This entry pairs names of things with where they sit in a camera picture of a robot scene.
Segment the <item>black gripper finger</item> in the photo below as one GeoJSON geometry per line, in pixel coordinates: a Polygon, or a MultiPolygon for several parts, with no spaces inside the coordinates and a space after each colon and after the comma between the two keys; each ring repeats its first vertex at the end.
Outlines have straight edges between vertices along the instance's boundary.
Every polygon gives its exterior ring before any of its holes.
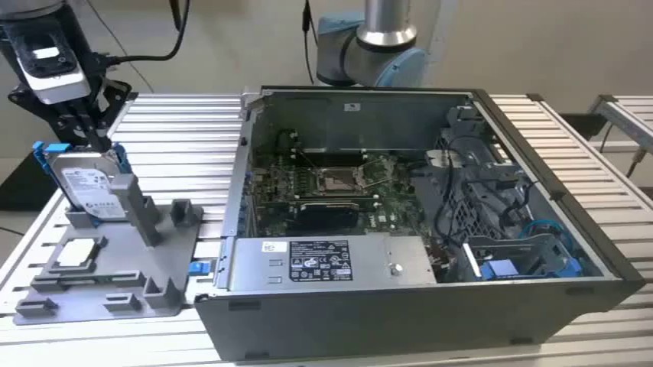
{"type": "Polygon", "coordinates": [[[95,94],[91,109],[93,120],[93,132],[91,146],[95,151],[107,151],[111,147],[108,131],[119,117],[127,102],[132,101],[137,93],[132,91],[132,86],[117,80],[104,79],[95,94]]]}
{"type": "Polygon", "coordinates": [[[91,94],[69,101],[44,104],[26,83],[18,83],[8,94],[9,101],[26,112],[43,119],[61,143],[75,146],[89,145],[101,149],[99,133],[101,112],[97,104],[100,83],[91,83],[91,94]]]}

